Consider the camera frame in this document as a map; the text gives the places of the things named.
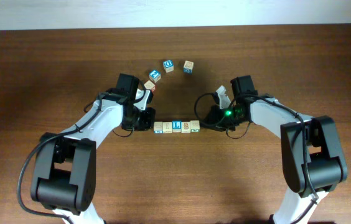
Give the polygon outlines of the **green V wooden block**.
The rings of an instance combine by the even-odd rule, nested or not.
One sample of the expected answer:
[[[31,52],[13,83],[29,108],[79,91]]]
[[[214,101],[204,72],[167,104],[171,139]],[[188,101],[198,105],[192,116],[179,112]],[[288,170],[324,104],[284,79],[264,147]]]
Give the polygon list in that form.
[[[200,121],[199,120],[191,120],[190,121],[190,131],[192,133],[197,133],[200,131]]]

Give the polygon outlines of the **red three wooden block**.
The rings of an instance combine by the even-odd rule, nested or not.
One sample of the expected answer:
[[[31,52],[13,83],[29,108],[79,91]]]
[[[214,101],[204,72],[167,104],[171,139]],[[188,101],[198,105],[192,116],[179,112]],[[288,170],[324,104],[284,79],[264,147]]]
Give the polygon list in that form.
[[[171,122],[163,122],[163,133],[170,134],[172,133],[172,123]]]

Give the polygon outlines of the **yellow O wooden block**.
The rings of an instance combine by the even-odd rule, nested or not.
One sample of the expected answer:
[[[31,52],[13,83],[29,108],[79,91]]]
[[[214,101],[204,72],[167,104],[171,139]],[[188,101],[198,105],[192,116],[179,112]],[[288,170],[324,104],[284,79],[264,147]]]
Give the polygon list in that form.
[[[182,122],[181,133],[191,133],[190,122]]]

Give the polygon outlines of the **blue L wooden block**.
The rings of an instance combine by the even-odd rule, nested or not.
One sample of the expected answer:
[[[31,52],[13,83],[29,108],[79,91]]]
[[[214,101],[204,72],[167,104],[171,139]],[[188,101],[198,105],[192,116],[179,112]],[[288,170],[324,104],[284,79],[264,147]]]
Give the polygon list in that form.
[[[182,121],[173,120],[172,121],[172,132],[173,133],[181,133],[182,132]]]

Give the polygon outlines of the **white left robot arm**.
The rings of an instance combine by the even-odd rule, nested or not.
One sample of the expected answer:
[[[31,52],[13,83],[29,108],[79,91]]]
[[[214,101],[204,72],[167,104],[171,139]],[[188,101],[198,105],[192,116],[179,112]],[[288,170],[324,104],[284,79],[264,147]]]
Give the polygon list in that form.
[[[31,199],[46,217],[65,223],[104,223],[92,202],[96,188],[96,151],[112,130],[146,131],[154,109],[150,90],[118,87],[99,93],[90,110],[61,133],[45,133],[28,155],[35,159]]]

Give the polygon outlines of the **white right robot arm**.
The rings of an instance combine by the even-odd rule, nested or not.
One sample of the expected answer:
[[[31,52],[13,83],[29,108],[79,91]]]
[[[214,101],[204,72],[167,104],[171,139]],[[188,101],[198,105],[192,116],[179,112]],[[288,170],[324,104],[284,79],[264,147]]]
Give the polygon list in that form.
[[[241,123],[260,125],[281,140],[282,168],[287,190],[269,223],[307,223],[318,204],[345,181],[348,168],[334,120],[312,117],[259,95],[252,85],[234,86],[231,100],[221,86],[201,124],[228,132]]]

